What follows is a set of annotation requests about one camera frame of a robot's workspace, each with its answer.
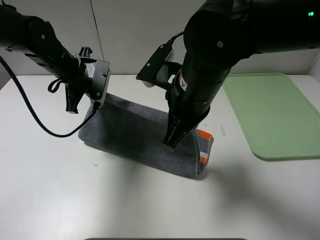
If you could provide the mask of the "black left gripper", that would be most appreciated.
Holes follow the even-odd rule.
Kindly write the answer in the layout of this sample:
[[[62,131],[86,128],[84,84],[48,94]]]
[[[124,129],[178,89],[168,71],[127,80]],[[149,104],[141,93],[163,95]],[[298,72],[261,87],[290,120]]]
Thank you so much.
[[[82,97],[89,92],[92,86],[92,79],[86,74],[86,64],[92,63],[92,49],[89,46],[83,46],[80,52],[75,56],[77,60],[77,69],[74,75],[67,80],[68,88],[65,89],[66,112],[78,114],[78,104]]]

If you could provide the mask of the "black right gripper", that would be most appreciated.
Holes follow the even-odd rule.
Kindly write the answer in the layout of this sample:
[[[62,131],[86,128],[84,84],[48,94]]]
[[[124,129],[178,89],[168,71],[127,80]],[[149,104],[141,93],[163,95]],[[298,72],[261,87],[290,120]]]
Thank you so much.
[[[208,115],[208,101],[168,102],[169,112],[164,147],[173,152],[177,144]]]

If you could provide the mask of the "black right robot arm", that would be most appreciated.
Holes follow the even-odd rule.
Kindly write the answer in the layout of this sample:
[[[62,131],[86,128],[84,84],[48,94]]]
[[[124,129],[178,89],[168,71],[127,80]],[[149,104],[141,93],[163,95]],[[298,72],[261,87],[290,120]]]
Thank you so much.
[[[208,115],[241,60],[253,55],[317,49],[317,0],[207,0],[183,31],[183,64],[166,94],[164,143],[174,148]]]

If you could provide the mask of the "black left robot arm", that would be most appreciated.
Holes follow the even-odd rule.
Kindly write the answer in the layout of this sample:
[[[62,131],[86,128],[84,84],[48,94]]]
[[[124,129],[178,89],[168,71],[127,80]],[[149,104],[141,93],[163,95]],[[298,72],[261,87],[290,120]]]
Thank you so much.
[[[58,40],[52,25],[37,16],[22,15],[9,4],[0,5],[0,47],[20,52],[65,84],[66,111],[77,114],[83,95],[92,87],[85,65]]]

